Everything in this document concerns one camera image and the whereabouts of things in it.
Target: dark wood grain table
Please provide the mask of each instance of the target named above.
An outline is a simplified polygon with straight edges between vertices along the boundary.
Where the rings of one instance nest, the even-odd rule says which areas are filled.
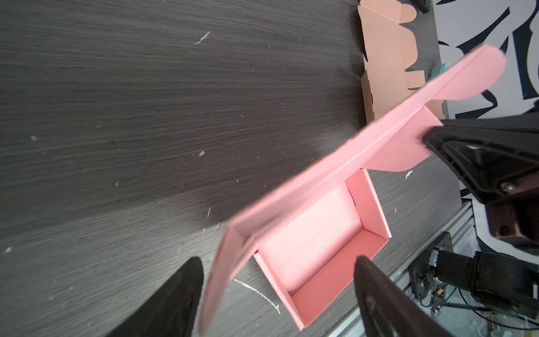
[[[103,335],[188,257],[208,275],[218,223],[365,125],[356,6],[2,1],[0,335]],[[406,26],[429,71],[433,13]],[[436,158],[405,175],[371,171],[385,272],[460,205]],[[237,279],[281,313],[232,282],[210,336],[318,336],[355,304],[299,332],[253,259]]]

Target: box lid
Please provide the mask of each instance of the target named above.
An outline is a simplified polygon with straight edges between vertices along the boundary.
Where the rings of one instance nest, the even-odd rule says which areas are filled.
[[[479,46],[339,149],[233,216],[208,279],[200,333],[210,327],[227,283],[256,252],[261,241],[360,168],[404,171],[430,156],[421,138],[441,122],[424,105],[432,99],[466,99],[481,93],[496,82],[504,64],[500,50]]]

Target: pink cardboard box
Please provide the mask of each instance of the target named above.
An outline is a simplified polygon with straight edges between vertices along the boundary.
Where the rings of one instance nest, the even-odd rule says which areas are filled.
[[[352,281],[356,258],[372,258],[390,237],[369,174],[360,169],[264,241],[254,257],[303,329]]]
[[[503,53],[482,45],[339,149],[232,217],[213,263],[199,331],[211,325],[226,285],[255,256],[300,329],[352,281],[359,255],[391,237],[366,169],[406,171],[431,155],[421,139],[441,122],[430,100],[466,99],[494,84]]]

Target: wire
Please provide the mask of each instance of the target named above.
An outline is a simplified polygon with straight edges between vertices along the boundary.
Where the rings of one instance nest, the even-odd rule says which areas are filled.
[[[457,287],[455,287],[455,289],[453,289],[453,291],[451,292],[451,294],[449,294],[449,296],[444,300],[444,302],[449,301],[449,299],[451,298],[451,296],[453,296],[453,294],[455,294],[455,290],[457,290]]]
[[[460,288],[459,288],[459,293],[460,293],[460,296],[462,297],[462,300],[464,301],[464,303],[466,303],[467,305],[469,305],[469,304],[468,304],[468,301],[466,301],[466,299],[465,299],[464,296],[462,295],[462,292],[461,292]],[[477,316],[483,318],[484,320],[487,320],[487,321],[489,321],[489,322],[491,322],[491,323],[497,324],[497,325],[502,326],[502,327],[504,327],[504,328],[515,329],[515,330],[522,330],[522,331],[539,330],[539,327],[537,327],[537,328],[517,328],[517,327],[514,327],[514,326],[508,326],[508,325],[505,325],[505,324],[502,324],[502,323],[495,322],[495,321],[493,321],[493,320],[491,320],[491,319],[489,319],[489,318],[486,318],[485,316],[481,315],[480,313],[478,313],[478,312],[475,311],[475,310],[472,310],[472,311],[473,311]]]
[[[466,309],[466,310],[477,310],[477,311],[492,311],[490,308],[485,307],[475,307],[473,305],[464,305],[460,303],[448,303],[448,302],[437,302],[432,305],[432,307],[448,307],[456,309]]]
[[[424,305],[423,300],[419,300],[419,304],[421,304],[421,306],[424,307],[424,308],[430,308],[431,307],[430,304],[429,305]]]

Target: bolt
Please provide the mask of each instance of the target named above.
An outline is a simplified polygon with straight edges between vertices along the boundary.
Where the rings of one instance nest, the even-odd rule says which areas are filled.
[[[516,185],[506,181],[500,184],[500,188],[504,192],[513,192],[514,190],[516,190]]]
[[[509,227],[509,226],[500,227],[500,235],[501,236],[509,236],[509,235],[511,235],[511,227]]]

